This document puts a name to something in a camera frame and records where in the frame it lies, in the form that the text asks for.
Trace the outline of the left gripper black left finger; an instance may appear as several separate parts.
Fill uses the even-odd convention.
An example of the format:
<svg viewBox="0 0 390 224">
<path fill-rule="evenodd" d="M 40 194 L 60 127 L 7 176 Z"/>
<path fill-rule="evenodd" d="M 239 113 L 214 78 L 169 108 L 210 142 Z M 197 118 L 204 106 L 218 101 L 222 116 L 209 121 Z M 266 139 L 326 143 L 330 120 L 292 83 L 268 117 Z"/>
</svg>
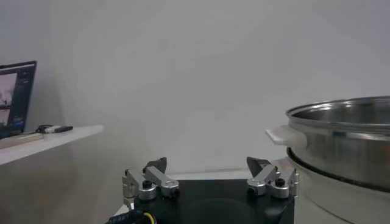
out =
<svg viewBox="0 0 390 224">
<path fill-rule="evenodd" d="M 180 196 L 180 184 L 165 172 L 167 158 L 149 161 L 141 171 L 126 169 L 122 176 L 122 199 L 129 209 L 136 203 L 149 203 L 158 197 L 175 200 Z"/>
</svg>

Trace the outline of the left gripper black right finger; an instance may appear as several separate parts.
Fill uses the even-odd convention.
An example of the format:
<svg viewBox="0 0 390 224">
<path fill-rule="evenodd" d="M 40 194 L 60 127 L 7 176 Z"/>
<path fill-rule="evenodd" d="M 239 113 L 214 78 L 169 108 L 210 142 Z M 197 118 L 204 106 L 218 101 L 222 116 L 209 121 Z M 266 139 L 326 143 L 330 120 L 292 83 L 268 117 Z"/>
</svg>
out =
<svg viewBox="0 0 390 224">
<path fill-rule="evenodd" d="M 299 191 L 299 174 L 294 167 L 279 168 L 266 159 L 248 156 L 246 158 L 252 177 L 247 180 L 247 193 L 260 197 L 267 191 L 276 199 L 297 197 Z"/>
</svg>

